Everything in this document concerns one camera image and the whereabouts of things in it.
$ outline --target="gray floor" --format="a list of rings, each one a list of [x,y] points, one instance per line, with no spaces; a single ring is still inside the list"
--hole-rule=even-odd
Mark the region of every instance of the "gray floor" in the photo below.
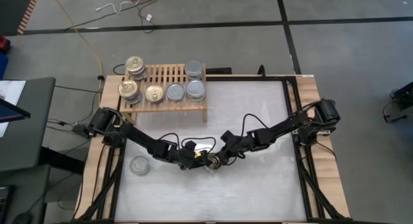
[[[103,15],[94,9],[126,0],[61,0],[76,23]],[[413,15],[413,0],[284,0],[289,19],[337,19]],[[145,8],[157,25],[280,20],[276,0],[159,0]],[[88,25],[139,24],[136,11]],[[69,23],[54,0],[39,0],[29,30],[64,28]],[[291,26],[304,74],[315,74],[320,94],[335,99],[342,120],[332,135],[339,172],[353,218],[411,223],[413,213],[412,120],[386,125],[381,117],[388,93],[412,81],[412,22]],[[132,55],[147,63],[183,63],[198,58],[208,67],[231,66],[236,74],[255,74],[260,64],[269,73],[292,74],[283,28],[233,27],[85,34],[102,59],[105,75]],[[97,90],[98,67],[75,34],[11,37],[14,46],[5,77],[54,76],[58,85]],[[93,94],[57,88],[50,117],[75,121],[88,115]],[[82,143],[77,136],[47,131],[46,146],[68,150]],[[87,147],[73,156],[85,157]],[[50,181],[66,176],[54,170]],[[48,201],[80,182],[73,176],[55,188]],[[77,188],[63,199],[73,201]],[[64,221],[55,203],[45,223]]]

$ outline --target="table leg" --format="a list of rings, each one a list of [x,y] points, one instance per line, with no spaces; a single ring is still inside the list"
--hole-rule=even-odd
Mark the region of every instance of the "table leg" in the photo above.
[[[52,167],[67,170],[76,174],[83,174],[85,162],[50,150],[46,147],[41,147],[39,164],[48,164]]]
[[[206,110],[206,109],[202,110],[202,121],[203,122],[208,121],[208,110]]]
[[[126,112],[123,112],[123,113],[122,113],[122,116],[125,117],[125,119],[126,119],[127,121],[129,121],[130,123],[132,123],[132,124],[135,125],[135,123],[136,123],[136,115],[134,115],[134,113],[126,113]]]

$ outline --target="gold can lid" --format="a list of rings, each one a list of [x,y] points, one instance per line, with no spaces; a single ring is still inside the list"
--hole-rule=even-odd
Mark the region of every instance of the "gold can lid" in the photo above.
[[[163,88],[157,85],[148,87],[145,92],[145,97],[150,102],[156,102],[163,99]]]
[[[129,72],[137,72],[144,68],[143,59],[137,56],[129,57],[126,60],[125,66]]]
[[[130,97],[136,94],[137,92],[137,83],[131,79],[122,81],[122,83],[117,88],[119,95],[121,97]]]

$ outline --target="black desk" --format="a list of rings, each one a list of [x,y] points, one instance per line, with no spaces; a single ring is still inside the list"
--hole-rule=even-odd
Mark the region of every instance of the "black desk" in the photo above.
[[[42,196],[46,191],[49,172],[50,167],[42,165],[0,173],[0,185],[14,185],[15,187],[5,224],[11,224],[18,214],[26,212]],[[30,214],[32,215],[30,224],[43,224],[45,215],[44,196],[33,206]]]
[[[42,147],[55,82],[52,77],[26,81],[17,106],[31,117],[10,122],[0,138],[0,172],[49,164],[83,173],[84,162]]]

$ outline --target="can on table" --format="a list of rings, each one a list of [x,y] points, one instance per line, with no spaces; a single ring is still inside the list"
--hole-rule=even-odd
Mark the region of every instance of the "can on table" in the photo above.
[[[179,83],[173,83],[166,89],[166,96],[170,101],[181,101],[185,97],[185,89]]]
[[[157,85],[148,87],[145,91],[146,100],[152,104],[158,104],[163,101],[165,93],[163,88]]]
[[[205,97],[205,85],[198,79],[191,80],[186,85],[186,95],[191,101],[200,102]]]
[[[117,91],[122,99],[131,105],[137,104],[142,100],[142,93],[137,83],[131,79],[122,81]]]
[[[125,68],[130,77],[136,81],[142,81],[146,78],[146,66],[143,59],[137,56],[129,57],[126,60]]]
[[[202,63],[197,60],[191,60],[185,63],[186,77],[191,79],[202,79],[203,67]]]

